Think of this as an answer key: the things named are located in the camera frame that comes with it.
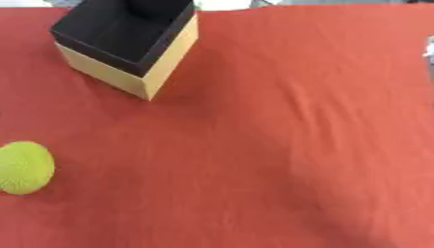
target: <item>red tablecloth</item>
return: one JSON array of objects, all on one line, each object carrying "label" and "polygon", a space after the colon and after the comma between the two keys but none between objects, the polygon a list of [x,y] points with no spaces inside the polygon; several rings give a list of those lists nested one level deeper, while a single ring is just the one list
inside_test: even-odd
[{"label": "red tablecloth", "polygon": [[434,6],[200,14],[152,103],[64,63],[64,12],[0,9],[0,142],[58,166],[1,247],[434,247]]}]

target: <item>tennis ball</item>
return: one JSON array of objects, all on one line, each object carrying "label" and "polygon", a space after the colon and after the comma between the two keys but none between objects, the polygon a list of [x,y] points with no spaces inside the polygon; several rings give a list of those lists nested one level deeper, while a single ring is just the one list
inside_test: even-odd
[{"label": "tennis ball", "polygon": [[46,186],[54,174],[49,151],[32,141],[16,141],[0,147],[0,190],[24,195]]}]

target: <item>black object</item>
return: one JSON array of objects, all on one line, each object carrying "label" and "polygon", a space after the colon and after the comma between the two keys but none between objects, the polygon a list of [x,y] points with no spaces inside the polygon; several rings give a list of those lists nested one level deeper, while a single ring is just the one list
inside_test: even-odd
[{"label": "black object", "polygon": [[84,0],[51,33],[64,47],[142,78],[194,12],[192,0]]}]

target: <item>table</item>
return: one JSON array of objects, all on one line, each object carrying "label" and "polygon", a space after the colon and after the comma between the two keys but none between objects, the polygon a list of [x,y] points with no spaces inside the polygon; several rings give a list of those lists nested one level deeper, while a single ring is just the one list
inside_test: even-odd
[{"label": "table", "polygon": [[434,6],[202,13],[151,103],[68,68],[65,12],[0,9],[0,142],[57,164],[2,247],[434,246]]}]

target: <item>black box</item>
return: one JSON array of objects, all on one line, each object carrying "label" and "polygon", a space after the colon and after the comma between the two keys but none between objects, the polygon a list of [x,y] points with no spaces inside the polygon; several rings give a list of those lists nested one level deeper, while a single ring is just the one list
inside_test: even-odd
[{"label": "black box", "polygon": [[198,38],[191,0],[85,0],[51,28],[69,64],[151,99]]}]

